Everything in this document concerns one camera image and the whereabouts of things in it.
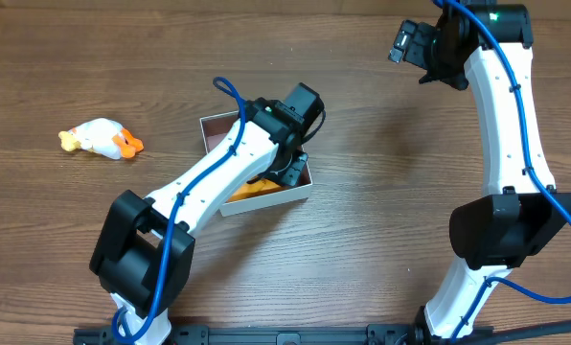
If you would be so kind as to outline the orange dinosaur toy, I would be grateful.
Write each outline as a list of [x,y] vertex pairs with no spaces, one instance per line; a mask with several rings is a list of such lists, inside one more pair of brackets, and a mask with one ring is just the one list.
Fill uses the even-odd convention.
[[232,196],[228,199],[228,202],[235,202],[256,196],[268,195],[280,192],[283,189],[283,186],[280,186],[271,180],[261,179],[251,184],[245,183],[242,185],[232,194]]

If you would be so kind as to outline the white orange plush duck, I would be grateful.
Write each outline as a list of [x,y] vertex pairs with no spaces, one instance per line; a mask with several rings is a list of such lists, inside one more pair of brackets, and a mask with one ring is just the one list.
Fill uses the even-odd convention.
[[113,160],[134,158],[143,142],[120,123],[98,118],[58,134],[60,146],[68,152],[86,150]]

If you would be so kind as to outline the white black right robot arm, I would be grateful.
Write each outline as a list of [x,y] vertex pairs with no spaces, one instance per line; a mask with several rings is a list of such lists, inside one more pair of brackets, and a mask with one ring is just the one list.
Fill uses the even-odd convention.
[[406,20],[389,58],[473,94],[482,140],[479,199],[449,219],[454,259],[409,332],[413,344],[475,339],[474,320],[498,282],[536,255],[571,216],[540,141],[531,85],[533,32],[521,4],[444,1],[436,24]]

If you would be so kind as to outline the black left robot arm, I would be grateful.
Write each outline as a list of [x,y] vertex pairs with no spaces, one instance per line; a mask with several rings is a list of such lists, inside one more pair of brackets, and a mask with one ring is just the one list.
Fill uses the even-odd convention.
[[165,342],[168,308],[190,275],[194,234],[241,187],[298,183],[301,146],[312,123],[324,120],[323,102],[289,96],[239,104],[230,131],[191,169],[146,197],[125,191],[111,204],[89,268],[117,305],[116,343]]

